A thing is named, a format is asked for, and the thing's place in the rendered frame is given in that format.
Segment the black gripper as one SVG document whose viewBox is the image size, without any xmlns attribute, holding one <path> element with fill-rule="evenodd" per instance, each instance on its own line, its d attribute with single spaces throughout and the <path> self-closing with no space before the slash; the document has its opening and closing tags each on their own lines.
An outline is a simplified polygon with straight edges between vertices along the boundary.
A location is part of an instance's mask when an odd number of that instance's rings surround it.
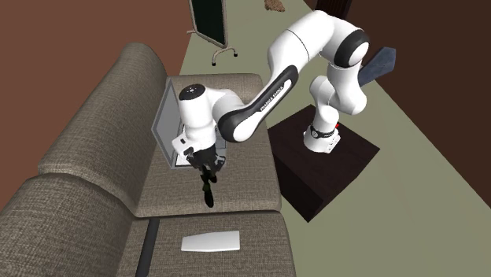
<svg viewBox="0 0 491 277">
<path fill-rule="evenodd" d="M 201 169 L 205 204 L 209 208 L 212 208 L 214 206 L 214 200 L 210 183 L 217 182 L 216 173 L 223 167 L 226 157 L 218 155 L 215 146 L 210 146 L 207 149 L 199 151 L 194 151 L 193 147 L 189 147 L 184 151 L 184 155 L 193 168 Z"/>
</svg>

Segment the white flat tablet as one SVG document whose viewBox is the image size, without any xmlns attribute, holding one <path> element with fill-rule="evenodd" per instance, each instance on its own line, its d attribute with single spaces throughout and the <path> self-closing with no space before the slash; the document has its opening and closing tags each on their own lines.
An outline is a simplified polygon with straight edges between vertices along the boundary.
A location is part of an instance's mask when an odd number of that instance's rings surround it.
<svg viewBox="0 0 491 277">
<path fill-rule="evenodd" d="M 221 231 L 185 236 L 182 239 L 181 250 L 203 253 L 240 250 L 240 232 Z"/>
</svg>

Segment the grey open laptop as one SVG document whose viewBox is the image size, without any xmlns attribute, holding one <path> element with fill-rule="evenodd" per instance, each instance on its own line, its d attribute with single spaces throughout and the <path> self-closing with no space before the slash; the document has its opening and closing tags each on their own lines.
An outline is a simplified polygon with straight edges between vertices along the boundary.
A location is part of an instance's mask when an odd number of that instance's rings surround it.
<svg viewBox="0 0 491 277">
<path fill-rule="evenodd" d="M 199 151 L 215 146 L 217 154 L 225 156 L 227 144 L 218 130 L 213 109 L 219 99 L 231 93 L 200 83 L 178 93 L 172 83 L 166 86 L 152 132 L 171 169 L 192 168 L 184 155 L 189 147 Z"/>
</svg>

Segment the dark robot stand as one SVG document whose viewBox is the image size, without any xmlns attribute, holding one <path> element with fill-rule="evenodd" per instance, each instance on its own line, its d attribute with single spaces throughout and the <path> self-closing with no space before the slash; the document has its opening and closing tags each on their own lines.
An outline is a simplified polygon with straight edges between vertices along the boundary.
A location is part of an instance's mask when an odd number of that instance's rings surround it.
<svg viewBox="0 0 491 277">
<path fill-rule="evenodd" d="M 308 222 L 353 182 L 379 151 L 338 124 L 341 139 L 331 153 L 312 152 L 303 138 L 315 111 L 309 105 L 268 129 L 281 194 Z"/>
</svg>

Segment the grey-brown fabric sofa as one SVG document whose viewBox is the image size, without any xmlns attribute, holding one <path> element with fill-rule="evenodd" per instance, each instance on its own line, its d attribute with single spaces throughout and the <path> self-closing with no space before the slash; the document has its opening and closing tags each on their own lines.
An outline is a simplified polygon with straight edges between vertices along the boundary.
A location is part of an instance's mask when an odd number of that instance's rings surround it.
<svg viewBox="0 0 491 277">
<path fill-rule="evenodd" d="M 166 86 L 227 88 L 252 73 L 168 76 L 129 43 L 0 211 L 0 277 L 297 277 L 268 131 L 228 144 L 207 207 L 193 168 L 171 169 L 152 126 Z M 239 231 L 240 250 L 183 252 L 185 236 Z"/>
</svg>

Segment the brown lumpy thing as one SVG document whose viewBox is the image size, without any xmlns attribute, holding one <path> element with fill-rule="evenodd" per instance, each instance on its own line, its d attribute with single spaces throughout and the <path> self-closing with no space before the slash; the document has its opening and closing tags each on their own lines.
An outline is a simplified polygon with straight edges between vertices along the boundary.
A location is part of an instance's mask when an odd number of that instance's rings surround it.
<svg viewBox="0 0 491 277">
<path fill-rule="evenodd" d="M 264 8 L 266 10 L 276 11 L 283 13 L 285 11 L 285 6 L 281 0 L 264 0 Z"/>
</svg>

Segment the blue-grey block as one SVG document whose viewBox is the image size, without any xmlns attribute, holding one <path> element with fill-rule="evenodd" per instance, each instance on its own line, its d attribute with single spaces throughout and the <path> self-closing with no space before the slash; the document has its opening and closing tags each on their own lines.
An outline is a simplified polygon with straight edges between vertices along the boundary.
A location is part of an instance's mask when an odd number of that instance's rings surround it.
<svg viewBox="0 0 491 277">
<path fill-rule="evenodd" d="M 384 76 L 394 70 L 397 51 L 395 48 L 384 46 L 362 66 L 358 73 L 360 87 L 370 83 L 378 77 Z"/>
</svg>

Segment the standing mirror with white frame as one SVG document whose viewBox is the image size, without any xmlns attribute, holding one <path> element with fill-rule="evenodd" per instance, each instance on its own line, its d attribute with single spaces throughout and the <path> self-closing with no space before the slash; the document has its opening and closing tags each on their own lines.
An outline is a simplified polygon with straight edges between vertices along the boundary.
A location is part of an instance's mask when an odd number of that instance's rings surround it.
<svg viewBox="0 0 491 277">
<path fill-rule="evenodd" d="M 220 48 L 212 55 L 212 66 L 216 66 L 217 56 L 228 50 L 237 57 L 237 50 L 228 43 L 225 0 L 188 0 L 188 4 L 192 29 L 186 33 L 196 34 Z"/>
</svg>

